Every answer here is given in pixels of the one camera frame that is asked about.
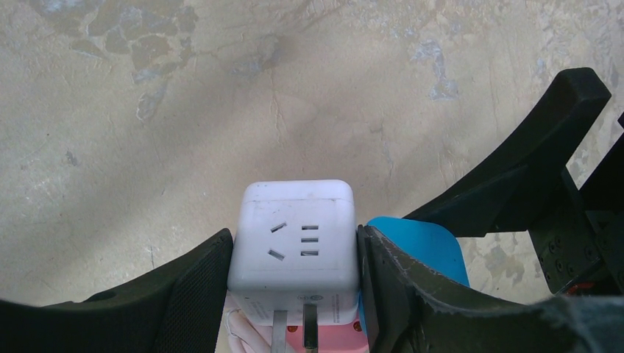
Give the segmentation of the pink plug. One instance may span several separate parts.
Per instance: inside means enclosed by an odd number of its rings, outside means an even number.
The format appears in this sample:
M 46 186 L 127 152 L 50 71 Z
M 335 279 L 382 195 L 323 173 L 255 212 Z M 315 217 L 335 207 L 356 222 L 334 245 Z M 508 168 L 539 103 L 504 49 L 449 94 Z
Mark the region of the pink plug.
M 287 326 L 286 340 L 295 352 L 306 352 L 302 326 Z M 368 352 L 367 337 L 359 317 L 347 325 L 319 326 L 318 352 Z

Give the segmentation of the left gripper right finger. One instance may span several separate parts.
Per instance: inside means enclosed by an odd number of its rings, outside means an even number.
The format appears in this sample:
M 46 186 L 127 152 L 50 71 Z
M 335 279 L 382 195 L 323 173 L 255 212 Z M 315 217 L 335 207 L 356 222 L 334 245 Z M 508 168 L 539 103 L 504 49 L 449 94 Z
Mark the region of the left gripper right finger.
M 621 296 L 555 296 L 524 305 L 457 283 L 374 227 L 359 226 L 371 352 L 621 352 Z

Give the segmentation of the white cube socket adapter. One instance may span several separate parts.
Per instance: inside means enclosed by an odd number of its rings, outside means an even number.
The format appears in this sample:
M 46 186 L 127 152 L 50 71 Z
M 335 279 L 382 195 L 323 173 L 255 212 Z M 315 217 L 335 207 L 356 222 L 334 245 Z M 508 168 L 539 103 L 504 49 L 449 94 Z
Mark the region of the white cube socket adapter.
M 318 351 L 319 326 L 358 316 L 355 202 L 338 179 L 255 182 L 241 203 L 227 289 L 233 334 L 255 352 L 295 352 L 287 326 Z

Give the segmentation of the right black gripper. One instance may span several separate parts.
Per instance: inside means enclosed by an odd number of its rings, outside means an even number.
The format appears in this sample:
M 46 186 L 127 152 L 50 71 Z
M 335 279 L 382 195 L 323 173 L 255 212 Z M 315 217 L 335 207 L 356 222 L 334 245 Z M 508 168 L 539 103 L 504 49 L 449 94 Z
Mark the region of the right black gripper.
M 551 293 L 623 294 L 623 139 L 581 186 L 566 164 L 611 98 L 591 68 L 560 71 L 480 164 L 407 219 L 457 238 L 528 229 Z

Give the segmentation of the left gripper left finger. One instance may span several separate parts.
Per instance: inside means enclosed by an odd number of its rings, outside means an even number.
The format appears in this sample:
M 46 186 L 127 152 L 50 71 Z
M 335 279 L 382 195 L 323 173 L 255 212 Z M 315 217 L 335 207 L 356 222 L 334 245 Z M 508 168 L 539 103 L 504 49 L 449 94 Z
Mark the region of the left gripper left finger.
M 1 301 L 2 352 L 214 352 L 233 238 L 197 247 L 83 302 Z

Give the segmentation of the blue plug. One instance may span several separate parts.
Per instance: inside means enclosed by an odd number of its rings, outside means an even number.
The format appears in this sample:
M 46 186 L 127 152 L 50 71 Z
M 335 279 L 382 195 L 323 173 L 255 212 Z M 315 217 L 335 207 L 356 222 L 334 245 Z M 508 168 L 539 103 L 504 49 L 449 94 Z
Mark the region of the blue plug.
M 406 254 L 451 280 L 469 286 L 459 242 L 444 227 L 388 216 L 378 216 L 366 224 L 377 228 Z

